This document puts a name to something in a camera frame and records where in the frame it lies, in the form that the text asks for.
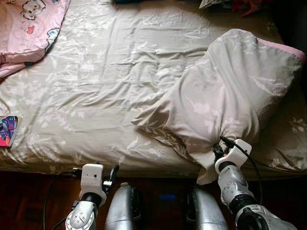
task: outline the gray bed sheet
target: gray bed sheet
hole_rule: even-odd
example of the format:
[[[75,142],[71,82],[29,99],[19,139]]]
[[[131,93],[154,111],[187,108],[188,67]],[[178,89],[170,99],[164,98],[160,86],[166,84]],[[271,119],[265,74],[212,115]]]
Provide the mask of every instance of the gray bed sheet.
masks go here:
[[[58,173],[85,163],[120,176],[196,177],[200,166],[130,122],[231,28],[282,43],[267,11],[246,18],[199,1],[73,0],[40,62],[0,85],[0,114],[23,118],[0,170]]]

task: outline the black cable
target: black cable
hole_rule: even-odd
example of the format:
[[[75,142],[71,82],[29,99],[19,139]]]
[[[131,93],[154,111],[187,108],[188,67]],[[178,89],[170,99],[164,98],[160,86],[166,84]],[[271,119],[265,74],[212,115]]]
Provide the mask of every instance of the black cable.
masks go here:
[[[60,174],[58,174],[58,175],[54,178],[54,180],[53,180],[51,186],[49,187],[48,192],[47,192],[47,195],[46,195],[46,198],[45,198],[45,201],[44,201],[44,208],[43,208],[43,229],[44,229],[44,230],[46,230],[46,207],[47,207],[48,198],[49,198],[49,196],[50,196],[50,194],[51,194],[51,192],[52,192],[52,189],[53,189],[55,183],[56,183],[57,180],[58,180],[61,176],[63,176],[63,175],[73,175],[73,173],[72,173],[72,172],[61,172]]]
[[[66,221],[67,217],[64,217],[59,223],[57,223],[51,230],[56,230],[62,223]]]
[[[234,141],[226,138],[226,137],[220,137],[220,139],[226,144],[227,147],[229,148],[233,148],[234,146],[236,146],[250,161],[250,163],[253,165],[255,173],[257,175],[258,178],[258,182],[259,182],[259,189],[260,189],[260,205],[262,205],[262,199],[263,199],[263,187],[262,187],[262,179],[260,176],[260,172],[259,169],[257,168],[254,160],[239,146],[237,145]]]

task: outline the dark wooden floor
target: dark wooden floor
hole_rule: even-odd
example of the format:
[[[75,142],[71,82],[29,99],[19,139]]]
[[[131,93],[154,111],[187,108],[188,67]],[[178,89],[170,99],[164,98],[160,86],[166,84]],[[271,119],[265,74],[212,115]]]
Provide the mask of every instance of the dark wooden floor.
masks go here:
[[[0,172],[0,229],[41,230],[43,203],[53,178],[49,175]],[[143,196],[144,229],[184,229],[184,198],[193,189],[195,180],[118,178],[113,193],[99,209],[99,230],[103,229],[111,198],[121,182],[129,182],[137,187]],[[217,183],[203,188],[215,196],[230,229],[234,229],[227,208],[219,201]],[[257,196],[257,183],[250,183],[250,188]],[[48,230],[69,214],[71,205],[78,199],[79,191],[78,179],[65,177],[57,182],[47,207]],[[164,199],[165,195],[172,195],[173,199]],[[264,182],[263,201],[265,207],[278,217],[292,222],[299,230],[307,229],[307,177]]]

